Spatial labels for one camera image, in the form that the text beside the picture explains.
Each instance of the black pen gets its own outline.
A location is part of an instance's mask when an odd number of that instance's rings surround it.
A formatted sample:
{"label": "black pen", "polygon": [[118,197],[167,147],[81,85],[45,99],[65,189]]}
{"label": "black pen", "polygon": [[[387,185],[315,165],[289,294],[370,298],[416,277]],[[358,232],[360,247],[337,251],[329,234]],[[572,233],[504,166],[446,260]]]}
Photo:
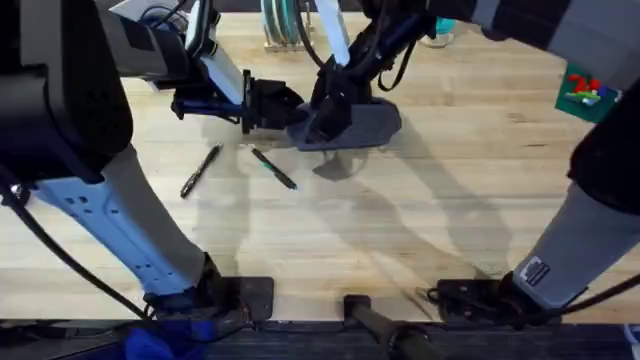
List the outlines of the black pen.
{"label": "black pen", "polygon": [[202,161],[200,166],[198,166],[198,169],[196,169],[196,172],[194,172],[189,177],[189,180],[187,180],[187,182],[182,187],[182,190],[180,190],[180,197],[181,198],[185,199],[187,196],[189,196],[189,194],[191,193],[193,188],[198,183],[198,180],[200,180],[200,177],[202,177],[202,174],[207,169],[207,166],[209,166],[209,164],[211,164],[213,162],[213,160],[216,159],[216,157],[220,153],[220,150],[222,150],[222,142],[218,141],[213,146],[213,149],[211,149],[211,151],[209,151],[209,153],[207,154],[207,157],[204,158],[204,161]]}
{"label": "black pen", "polygon": [[255,157],[262,162],[262,165],[267,169],[271,170],[273,175],[275,175],[276,179],[280,180],[282,185],[286,186],[290,190],[298,190],[298,185],[293,182],[285,173],[283,173],[280,169],[278,169],[269,159],[260,150],[256,149],[255,146],[249,145],[251,147],[251,153],[255,155]]}

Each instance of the wooden tabletop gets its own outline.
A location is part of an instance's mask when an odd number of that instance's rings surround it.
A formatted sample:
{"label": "wooden tabletop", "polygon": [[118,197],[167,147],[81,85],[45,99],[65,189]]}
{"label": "wooden tabletop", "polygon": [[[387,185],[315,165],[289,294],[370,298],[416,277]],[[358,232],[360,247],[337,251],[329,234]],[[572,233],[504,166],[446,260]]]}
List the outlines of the wooden tabletop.
{"label": "wooden tabletop", "polygon": [[[349,14],[347,24],[355,35],[366,19]],[[326,55],[316,25],[314,41]],[[218,34],[240,68],[309,97],[315,65],[304,52],[266,53],[258,14],[225,14]],[[276,280],[275,319],[338,319],[342,296],[351,293],[370,295],[395,319],[437,319],[436,309],[411,301],[414,288],[443,278],[500,278],[512,269],[561,204],[569,156],[590,128],[553,108],[561,59],[514,41],[490,42],[470,26],[456,35],[445,49],[418,46],[404,81],[385,95],[404,118],[387,146],[300,153],[283,133],[243,137],[220,119],[179,121],[170,92],[125,80],[133,144],[154,190],[224,275]],[[219,140],[220,158],[192,196],[180,199],[182,184]],[[250,143],[299,191],[266,171]],[[136,279],[97,241],[37,199],[29,208],[81,263],[142,305]],[[636,249],[587,294],[639,270]],[[67,269],[6,209],[0,289],[0,318],[133,316]],[[640,322],[639,300],[632,290],[568,321]]]}

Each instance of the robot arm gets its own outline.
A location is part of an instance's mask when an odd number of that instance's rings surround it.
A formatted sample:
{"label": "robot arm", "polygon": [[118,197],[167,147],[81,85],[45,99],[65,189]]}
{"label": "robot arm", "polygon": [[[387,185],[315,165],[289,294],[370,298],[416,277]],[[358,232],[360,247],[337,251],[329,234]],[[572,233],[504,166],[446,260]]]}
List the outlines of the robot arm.
{"label": "robot arm", "polygon": [[[272,279],[222,278],[186,238],[130,143],[133,119],[120,73],[177,92],[195,86],[205,98],[218,90],[202,76],[216,64],[214,46],[198,40],[185,49],[175,34],[100,16],[93,1],[15,1],[7,4],[7,18],[0,41],[0,182],[28,184],[75,219],[138,278],[145,301],[160,314],[229,311],[237,303],[228,289],[243,291],[243,281],[268,298]],[[260,80],[245,79],[243,96],[257,97],[251,85]],[[191,99],[187,95],[181,99]],[[239,115],[260,118],[253,113],[258,108],[235,102],[221,94],[209,105],[237,106]],[[268,318],[270,306],[257,306],[267,312],[257,316]]]}
{"label": "robot arm", "polygon": [[[640,3],[626,0],[431,0],[435,15],[477,23],[579,65],[607,86],[628,90],[580,143],[571,159],[573,180],[559,212],[531,253],[500,283],[443,280],[445,319],[532,314],[567,306],[640,240],[640,181],[633,154],[640,150]],[[446,294],[500,309],[469,312]]]}

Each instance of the black cable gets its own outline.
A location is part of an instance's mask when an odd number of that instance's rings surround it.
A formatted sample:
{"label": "black cable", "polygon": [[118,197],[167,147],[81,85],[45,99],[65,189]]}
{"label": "black cable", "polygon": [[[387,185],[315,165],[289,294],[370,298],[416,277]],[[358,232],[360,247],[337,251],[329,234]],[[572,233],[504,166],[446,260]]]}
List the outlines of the black cable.
{"label": "black cable", "polygon": [[313,45],[311,45],[311,41],[309,41],[307,30],[304,28],[304,22],[302,20],[301,12],[300,0],[293,0],[294,20],[296,22],[298,32],[300,33],[300,40],[302,40],[302,45],[304,45],[304,49],[307,51],[307,54],[309,54],[309,57],[311,57],[311,60],[313,60],[313,62],[316,63],[319,68],[322,68],[324,67],[324,61],[320,59],[320,56],[318,56],[318,53],[313,48]]}
{"label": "black cable", "polygon": [[391,87],[386,87],[383,83],[382,83],[382,73],[383,71],[380,72],[380,74],[378,74],[378,88],[384,92],[389,92],[393,89],[396,88],[396,86],[398,86],[400,84],[400,82],[402,81],[402,78],[404,77],[404,73],[407,70],[407,66],[409,65],[409,59],[411,58],[411,54],[413,53],[413,49],[416,47],[416,42],[417,41],[412,41],[411,44],[409,44],[409,47],[407,48],[407,50],[404,52],[404,57],[402,58],[402,63],[400,63],[400,68],[398,69],[398,74],[396,74],[396,78],[395,80],[393,80],[393,83],[391,84]]}
{"label": "black cable", "polygon": [[[307,51],[307,54],[309,54],[309,56],[311,57],[311,59],[313,60],[313,62],[316,63],[316,65],[318,65],[319,68],[323,68],[324,67],[324,61],[322,61],[322,59],[318,56],[318,53],[316,53],[315,49],[313,48],[313,46],[311,45],[311,42],[309,41],[309,37],[307,36],[307,33],[304,29],[304,23],[302,20],[302,15],[301,10],[300,10],[300,0],[293,0],[293,8],[294,8],[294,18],[295,18],[295,22],[296,22],[296,27],[298,28],[298,32],[300,33],[300,40],[302,40],[302,44],[304,45],[305,50]],[[345,76],[349,76],[349,75],[354,75],[354,74],[358,74],[361,73],[362,71],[366,70],[366,68],[371,65],[371,62],[373,62],[373,60],[375,59],[376,56],[376,50],[378,48],[378,43],[380,42],[380,38],[382,37],[382,30],[384,28],[384,23],[387,19],[387,3],[388,0],[382,0],[382,7],[380,9],[380,13],[378,14],[378,22],[376,24],[376,32],[373,38],[373,42],[371,44],[371,46],[369,47],[369,51],[367,52],[367,55],[365,56],[364,59],[362,59],[362,61],[360,61],[360,63],[358,65],[356,65],[355,67],[351,68],[351,69],[341,69],[340,73],[345,75]]]}
{"label": "black cable", "polygon": [[[0,175],[6,175],[8,172],[5,171],[4,168],[0,166]],[[100,289],[102,292],[107,294],[109,297],[114,299],[115,301],[122,304],[129,311],[134,313],[137,317],[139,317],[145,324],[150,327],[158,330],[164,335],[166,338],[178,339],[186,342],[194,342],[198,344],[210,344],[214,342],[218,342],[220,340],[226,339],[227,337],[243,330],[251,327],[251,324],[243,324],[229,332],[226,332],[218,337],[213,339],[194,339],[194,338],[181,338],[176,337],[175,334],[170,334],[165,330],[162,326],[160,326],[157,322],[153,321],[143,310],[140,310],[134,303],[132,303],[129,299],[120,294],[117,290],[106,284],[104,281],[100,280],[96,277],[92,272],[87,270],[84,266],[78,263],[71,255],[69,255],[58,243],[51,238],[51,236],[42,228],[40,223],[33,217],[33,215],[27,210],[24,205],[20,203],[20,200],[15,196],[11,189],[3,182],[0,181],[0,195],[2,195],[3,200],[9,206],[11,210],[22,220],[22,222],[27,226],[27,228],[33,232],[33,234],[42,242],[44,246],[47,247],[58,259],[60,259],[65,265],[70,267],[76,274],[80,275],[83,279],[91,283],[93,286]]]}
{"label": "black cable", "polygon": [[[166,7],[164,5],[153,5],[153,6],[149,6],[143,13],[142,15],[140,15],[140,18],[138,19],[138,21],[143,20],[145,16],[147,16],[147,14],[149,14],[149,12],[153,11],[153,10],[166,10],[167,12],[171,12],[173,9]],[[175,16],[179,17],[180,19],[184,20],[184,22],[189,23],[189,20],[187,20],[187,18],[180,14],[179,12],[175,12],[174,13]]]}
{"label": "black cable", "polygon": [[20,203],[18,198],[11,192],[11,189],[6,184],[0,181],[0,195],[2,195],[6,204],[13,210],[13,212],[22,220],[22,222],[33,232],[33,234],[49,249],[58,259],[60,259],[65,265],[69,266],[73,271],[80,275],[83,279],[87,280],[102,292],[107,294],[112,299],[121,303],[129,311],[134,313],[141,319],[145,319],[146,315],[140,310],[134,303],[129,301],[126,297],[120,294],[118,291],[107,285],[98,277],[93,275],[84,266],[78,263],[71,255],[69,255],[58,243],[55,242],[42,228],[38,221],[31,215],[31,213]]}
{"label": "black cable", "polygon": [[187,0],[180,0],[178,1],[178,4],[176,6],[173,7],[173,9],[169,10],[168,13],[166,13],[160,20],[156,21],[154,24],[151,25],[151,28],[155,29],[158,26],[162,25],[163,23],[167,22],[169,19],[171,19],[171,17],[177,13],[180,9],[182,9],[182,7],[187,3]]}

